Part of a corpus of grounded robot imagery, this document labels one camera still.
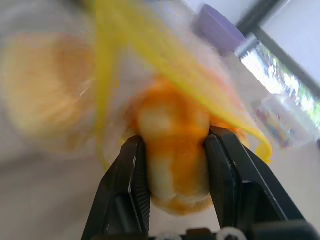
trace white wall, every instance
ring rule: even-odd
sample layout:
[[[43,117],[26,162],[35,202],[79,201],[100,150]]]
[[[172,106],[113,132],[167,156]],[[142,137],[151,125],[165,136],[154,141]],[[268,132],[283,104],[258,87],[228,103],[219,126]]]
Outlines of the white wall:
[[[319,0],[291,0],[262,29],[320,86],[319,9]]]
[[[203,4],[208,4],[224,15],[231,23],[237,24],[259,0],[182,0],[185,5],[198,13]]]

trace purple container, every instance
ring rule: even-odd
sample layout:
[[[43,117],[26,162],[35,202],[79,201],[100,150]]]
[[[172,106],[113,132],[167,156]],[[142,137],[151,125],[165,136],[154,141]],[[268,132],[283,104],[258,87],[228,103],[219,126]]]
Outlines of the purple container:
[[[246,40],[235,25],[207,4],[201,9],[197,25],[221,55],[234,52]]]

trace window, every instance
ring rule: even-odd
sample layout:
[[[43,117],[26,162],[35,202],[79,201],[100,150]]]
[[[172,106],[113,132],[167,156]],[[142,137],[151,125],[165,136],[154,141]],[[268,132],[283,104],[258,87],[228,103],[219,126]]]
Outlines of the window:
[[[242,63],[271,94],[287,94],[320,129],[320,99],[261,42],[241,57]]]

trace orange fabric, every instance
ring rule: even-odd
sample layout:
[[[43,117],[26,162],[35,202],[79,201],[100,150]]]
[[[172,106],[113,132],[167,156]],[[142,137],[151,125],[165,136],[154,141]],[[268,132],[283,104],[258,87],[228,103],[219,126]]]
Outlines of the orange fabric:
[[[212,205],[203,143],[210,126],[241,133],[181,93],[162,76],[130,106],[130,127],[146,143],[152,201],[174,215]],[[163,192],[172,192],[159,196]]]

